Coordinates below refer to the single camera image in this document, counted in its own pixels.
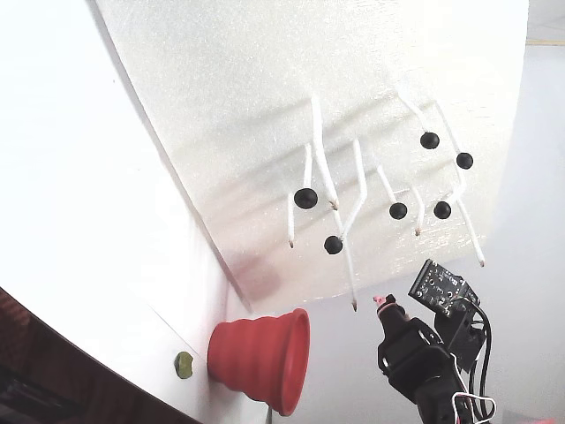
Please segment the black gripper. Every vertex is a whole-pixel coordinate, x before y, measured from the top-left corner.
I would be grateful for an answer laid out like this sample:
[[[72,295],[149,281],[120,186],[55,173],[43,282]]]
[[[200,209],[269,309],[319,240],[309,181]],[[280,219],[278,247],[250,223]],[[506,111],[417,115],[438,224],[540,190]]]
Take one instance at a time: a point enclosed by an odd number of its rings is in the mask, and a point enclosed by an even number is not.
[[[405,310],[389,294],[374,296],[384,331],[377,349],[380,371],[389,384],[409,400],[429,380],[439,377],[450,355],[435,332],[419,318],[406,321]]]

